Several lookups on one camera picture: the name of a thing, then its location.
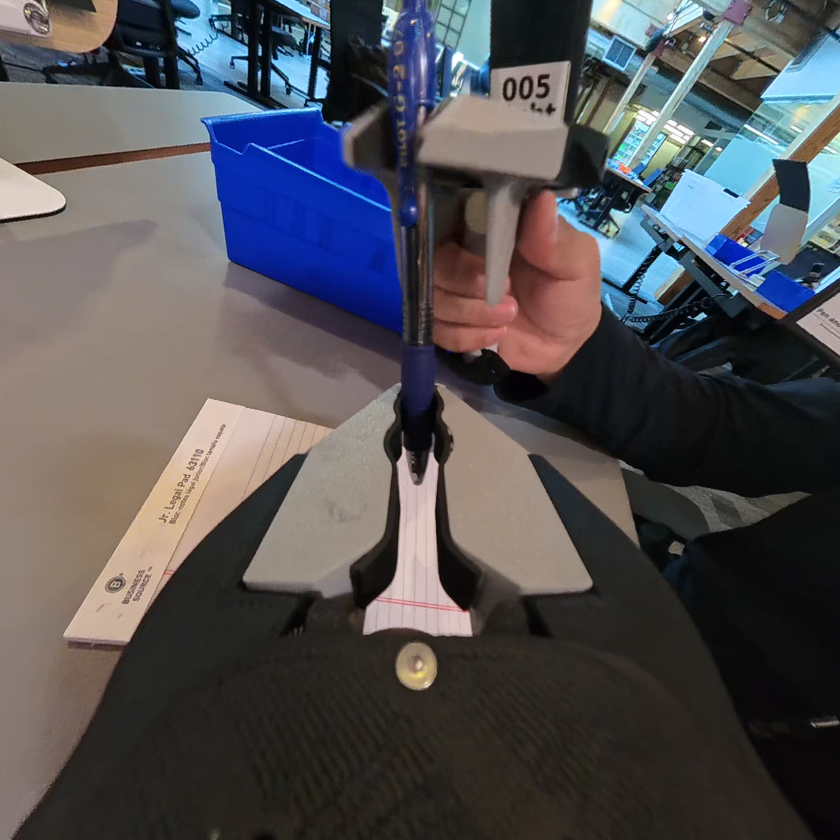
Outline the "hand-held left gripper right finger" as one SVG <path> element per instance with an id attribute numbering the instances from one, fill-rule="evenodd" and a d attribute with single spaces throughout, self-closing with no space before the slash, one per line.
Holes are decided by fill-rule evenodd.
<path id="1" fill-rule="evenodd" d="M 529 452 L 443 385 L 434 454 L 438 571 L 470 620 L 502 602 L 592 589 Z"/>

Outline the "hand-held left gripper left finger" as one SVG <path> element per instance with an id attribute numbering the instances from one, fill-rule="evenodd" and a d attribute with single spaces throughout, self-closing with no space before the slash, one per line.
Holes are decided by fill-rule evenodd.
<path id="1" fill-rule="evenodd" d="M 394 385 L 311 447 L 244 574 L 256 592 L 352 595 L 396 571 L 402 432 Z"/>

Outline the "blue plastic bin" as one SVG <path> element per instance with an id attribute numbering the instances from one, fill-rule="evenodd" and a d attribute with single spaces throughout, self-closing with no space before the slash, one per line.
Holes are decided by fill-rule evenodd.
<path id="1" fill-rule="evenodd" d="M 228 259 L 395 333 L 403 329 L 390 200 L 349 168 L 318 108 L 203 118 Z"/>

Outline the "white lined legal pad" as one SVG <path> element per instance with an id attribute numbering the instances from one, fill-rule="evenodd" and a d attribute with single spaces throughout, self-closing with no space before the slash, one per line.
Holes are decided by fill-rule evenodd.
<path id="1" fill-rule="evenodd" d="M 208 399 L 64 632 L 69 644 L 120 648 L 188 555 L 328 427 Z M 469 613 L 446 594 L 433 547 L 437 464 L 422 485 L 397 467 L 401 504 L 393 582 L 364 615 L 364 634 L 412 628 L 471 636 Z"/>

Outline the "blue retractable pen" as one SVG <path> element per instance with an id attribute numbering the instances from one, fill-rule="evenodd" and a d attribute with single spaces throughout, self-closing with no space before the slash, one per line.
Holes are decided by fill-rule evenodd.
<path id="1" fill-rule="evenodd" d="M 420 133 L 434 109 L 434 21 L 423 1 L 401 2 L 388 59 L 395 157 L 395 219 L 403 284 L 401 413 L 409 476 L 421 485 L 434 442 L 433 199 L 418 161 Z"/>

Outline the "person's right forearm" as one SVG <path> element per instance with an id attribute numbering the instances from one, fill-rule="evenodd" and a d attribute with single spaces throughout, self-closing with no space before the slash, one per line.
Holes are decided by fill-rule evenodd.
<path id="1" fill-rule="evenodd" d="M 839 385 L 762 385 L 666 359 L 603 312 L 551 384 L 513 371 L 504 401 L 573 426 L 652 480 L 762 497 L 835 490 Z"/>

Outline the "grey desk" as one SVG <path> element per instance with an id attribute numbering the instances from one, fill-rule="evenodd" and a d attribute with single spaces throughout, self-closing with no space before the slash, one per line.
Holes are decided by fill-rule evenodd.
<path id="1" fill-rule="evenodd" d="M 1 156 L 21 164 L 204 144 L 204 118 L 254 112 L 228 92 L 3 82 Z"/>
<path id="2" fill-rule="evenodd" d="M 207 398 L 336 427 L 401 343 L 228 262 L 209 153 L 48 175 L 2 226 L 2 838 L 67 761 L 116 649 L 63 634 Z"/>

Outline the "person's right hand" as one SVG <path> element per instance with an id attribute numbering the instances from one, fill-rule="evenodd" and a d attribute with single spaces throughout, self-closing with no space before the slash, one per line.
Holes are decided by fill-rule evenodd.
<path id="1" fill-rule="evenodd" d="M 556 379 L 602 317 L 597 243 L 558 213 L 548 191 L 521 214 L 516 248 L 497 305 L 486 300 L 485 259 L 446 243 L 434 257 L 434 341 L 468 353 L 497 346 L 513 371 Z"/>

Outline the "black chair with backpack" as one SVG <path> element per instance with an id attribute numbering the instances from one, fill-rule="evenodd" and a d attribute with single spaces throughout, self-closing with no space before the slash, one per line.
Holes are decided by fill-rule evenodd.
<path id="1" fill-rule="evenodd" d="M 329 84 L 322 117 L 353 121 L 386 97 L 382 1 L 331 1 Z"/>

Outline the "black office chair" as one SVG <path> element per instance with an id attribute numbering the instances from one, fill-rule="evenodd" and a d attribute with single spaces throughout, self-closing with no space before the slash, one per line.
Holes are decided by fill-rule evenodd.
<path id="1" fill-rule="evenodd" d="M 179 61 L 193 69 L 196 83 L 202 86 L 197 59 L 179 46 L 175 26 L 178 20 L 195 20 L 200 14 L 193 1 L 119 1 L 106 47 L 139 60 L 148 86 L 179 89 Z"/>

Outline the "small blue background bin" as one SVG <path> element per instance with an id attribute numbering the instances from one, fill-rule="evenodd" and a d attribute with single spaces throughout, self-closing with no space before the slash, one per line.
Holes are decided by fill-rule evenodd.
<path id="1" fill-rule="evenodd" d="M 740 244 L 724 234 L 715 234 L 705 246 L 705 252 L 716 261 L 731 266 L 745 260 L 761 261 L 760 253 Z"/>
<path id="2" fill-rule="evenodd" d="M 806 304 L 816 293 L 782 271 L 773 269 L 764 276 L 763 282 L 757 287 L 757 294 L 777 309 L 791 313 Z"/>

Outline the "person's dark clothing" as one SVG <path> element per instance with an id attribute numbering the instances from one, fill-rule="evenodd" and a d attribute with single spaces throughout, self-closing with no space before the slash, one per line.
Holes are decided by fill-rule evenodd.
<path id="1" fill-rule="evenodd" d="M 838 838 L 838 487 L 693 540 L 637 529 L 774 781 L 816 838 Z"/>

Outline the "black and white standing card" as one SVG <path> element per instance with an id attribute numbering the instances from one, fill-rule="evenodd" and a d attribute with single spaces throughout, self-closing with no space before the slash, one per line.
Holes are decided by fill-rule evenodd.
<path id="1" fill-rule="evenodd" d="M 808 224 L 811 181 L 807 163 L 773 160 L 779 202 L 773 208 L 760 239 L 760 247 L 775 255 L 783 266 L 795 258 Z"/>

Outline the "white sign card with tag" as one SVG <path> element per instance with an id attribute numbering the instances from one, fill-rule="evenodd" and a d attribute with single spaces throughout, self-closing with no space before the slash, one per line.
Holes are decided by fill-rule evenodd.
<path id="1" fill-rule="evenodd" d="M 839 280 L 797 312 L 794 326 L 820 350 L 839 358 Z"/>

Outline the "black desk frame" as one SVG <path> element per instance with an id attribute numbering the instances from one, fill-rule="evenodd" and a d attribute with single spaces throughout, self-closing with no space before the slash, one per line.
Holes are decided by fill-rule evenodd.
<path id="1" fill-rule="evenodd" d="M 304 107 L 322 105 L 326 98 L 318 95 L 318 79 L 321 70 L 329 70 L 329 60 L 322 57 L 331 29 L 330 13 L 320 13 L 304 2 L 246 1 L 231 3 L 231 24 L 244 19 L 240 28 L 245 33 L 247 54 L 247 79 L 245 82 L 226 81 L 226 88 L 243 93 L 248 100 L 266 109 L 285 109 L 285 102 L 277 100 L 271 93 L 271 78 L 274 68 L 274 41 L 277 28 L 274 23 L 281 18 L 291 18 L 304 28 L 303 53 L 309 57 L 308 82 L 304 88 L 295 86 L 281 73 L 287 97 L 299 97 Z"/>

